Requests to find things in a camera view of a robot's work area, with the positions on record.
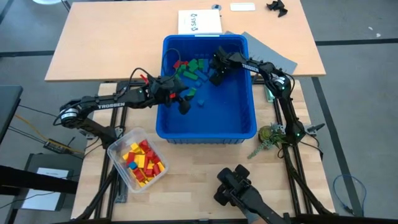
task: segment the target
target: black clamp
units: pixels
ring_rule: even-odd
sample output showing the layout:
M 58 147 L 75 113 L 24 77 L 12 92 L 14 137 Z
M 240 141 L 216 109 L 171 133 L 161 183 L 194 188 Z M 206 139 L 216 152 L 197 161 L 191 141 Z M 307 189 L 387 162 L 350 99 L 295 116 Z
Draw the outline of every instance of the black clamp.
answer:
M 269 10 L 279 10 L 278 17 L 282 17 L 287 14 L 287 9 L 285 9 L 285 4 L 281 0 L 273 1 L 272 4 L 267 4 Z

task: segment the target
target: wooden table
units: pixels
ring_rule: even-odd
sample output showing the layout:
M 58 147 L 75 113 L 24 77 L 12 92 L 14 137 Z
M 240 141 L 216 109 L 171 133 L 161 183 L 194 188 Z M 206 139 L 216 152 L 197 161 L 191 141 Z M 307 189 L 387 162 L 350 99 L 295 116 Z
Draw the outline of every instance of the wooden table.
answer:
M 115 88 L 116 84 L 113 83 L 102 84 L 99 95 L 112 94 Z M 273 105 L 266 101 L 263 86 L 254 85 L 253 95 L 257 127 L 275 123 Z M 301 122 L 310 124 L 307 106 L 298 81 L 292 92 L 292 98 Z M 129 193 L 127 203 L 115 204 L 114 221 L 244 218 L 238 208 L 230 205 L 223 207 L 213 199 L 220 185 L 216 178 L 217 173 L 224 167 L 234 169 L 238 164 L 249 169 L 251 172 L 249 178 L 253 186 L 260 191 L 265 203 L 279 215 L 284 212 L 294 215 L 284 160 L 277 157 L 276 148 L 262 151 L 248 160 L 247 155 L 259 144 L 257 138 L 248 139 L 237 145 L 169 144 L 155 132 L 156 112 L 156 107 L 129 110 L 126 120 L 127 131 L 136 126 L 143 127 L 169 161 L 170 170 L 145 193 Z M 109 125 L 110 119 L 111 110 L 94 113 L 94 120 L 104 126 Z M 303 141 L 311 145 L 316 144 L 310 137 L 305 137 Z M 333 202 L 318 151 L 303 144 L 298 146 L 308 186 L 319 201 L 333 211 Z M 105 150 L 97 149 L 83 161 L 72 211 L 73 218 L 84 211 L 98 189 L 104 154 Z M 299 190 L 298 195 L 302 211 L 305 211 L 302 193 Z M 104 196 L 103 216 L 106 213 L 108 196 L 109 193 Z
M 232 2 L 253 2 L 255 11 L 233 12 Z M 325 75 L 299 0 L 284 1 L 287 15 L 265 9 L 272 0 L 172 0 L 74 2 L 46 81 L 127 79 L 136 67 L 160 75 L 162 43 L 177 34 L 178 10 L 221 6 L 223 32 L 248 32 L 297 62 L 293 75 Z

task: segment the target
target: blue plastic bin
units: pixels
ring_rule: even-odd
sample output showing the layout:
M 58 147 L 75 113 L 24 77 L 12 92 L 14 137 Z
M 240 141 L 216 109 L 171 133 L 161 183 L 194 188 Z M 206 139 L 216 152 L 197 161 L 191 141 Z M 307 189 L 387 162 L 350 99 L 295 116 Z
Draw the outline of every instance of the blue plastic bin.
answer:
M 174 48 L 180 52 L 182 61 L 211 59 L 218 46 L 227 52 L 241 51 L 248 56 L 248 43 L 241 35 L 170 35 L 164 39 L 163 54 Z M 177 60 L 177 54 L 169 51 L 164 58 L 166 71 L 162 69 L 162 76 L 174 73 L 173 65 Z M 183 75 L 180 77 L 186 86 L 196 88 L 196 81 Z M 219 86 L 214 86 L 208 79 L 205 82 L 199 80 L 202 85 L 190 101 L 191 109 L 187 114 L 180 114 L 178 103 L 170 108 L 159 105 L 157 134 L 174 144 L 237 144 L 252 138 L 257 125 L 249 71 L 236 70 Z M 198 100 L 204 100 L 204 105 L 200 106 Z

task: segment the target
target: white paper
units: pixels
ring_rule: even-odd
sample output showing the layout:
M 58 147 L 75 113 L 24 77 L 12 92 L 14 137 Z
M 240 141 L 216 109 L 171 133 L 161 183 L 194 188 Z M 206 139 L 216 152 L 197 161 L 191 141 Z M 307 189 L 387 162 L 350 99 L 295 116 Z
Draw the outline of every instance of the white paper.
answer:
M 222 34 L 217 9 L 179 10 L 178 34 Z
M 37 173 L 66 179 L 66 176 L 68 176 L 69 171 L 39 167 Z M 26 198 L 37 194 L 47 194 L 47 193 L 50 192 L 46 190 L 29 189 Z M 57 207 L 60 196 L 61 196 L 60 192 L 54 192 L 48 195 L 38 195 L 25 200 L 21 208 L 54 211 L 55 208 Z
M 231 11 L 255 11 L 256 6 L 254 3 L 231 3 Z

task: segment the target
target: blue cable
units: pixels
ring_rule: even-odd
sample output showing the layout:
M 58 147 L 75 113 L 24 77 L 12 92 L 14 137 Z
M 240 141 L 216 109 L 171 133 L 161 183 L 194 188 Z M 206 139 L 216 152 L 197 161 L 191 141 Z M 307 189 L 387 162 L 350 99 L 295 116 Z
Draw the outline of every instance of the blue cable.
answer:
M 349 208 L 349 206 L 347 206 L 346 204 L 344 204 L 344 202 L 340 199 L 340 197 L 338 196 L 338 194 L 337 194 L 337 192 L 336 192 L 335 184 L 336 184 L 336 180 L 337 180 L 339 177 L 351 177 L 352 179 L 358 181 L 359 184 L 361 184 L 361 186 L 362 186 L 362 188 L 363 188 L 363 190 L 364 190 L 364 192 L 365 192 L 364 197 L 363 197 L 363 200 L 362 200 L 362 206 L 361 206 L 361 208 L 362 208 L 362 216 L 364 217 L 364 213 L 365 213 L 365 210 L 364 210 L 364 209 L 365 209 L 365 199 L 366 199 L 366 194 L 367 194 L 365 185 L 364 185 L 360 180 L 358 180 L 358 178 L 356 178 L 356 177 L 354 177 L 354 176 L 352 176 L 352 175 L 348 175 L 348 174 L 341 174 L 341 175 L 338 175 L 338 176 L 335 178 L 335 180 L 333 181 L 333 191 L 334 191 L 334 193 L 335 193 L 337 199 L 338 199 L 338 200 L 340 201 L 340 203 L 343 205 L 343 208 L 344 208 L 346 211 L 351 210 L 351 213 L 352 213 L 353 215 L 354 215 L 354 213 L 352 212 L 352 209 Z

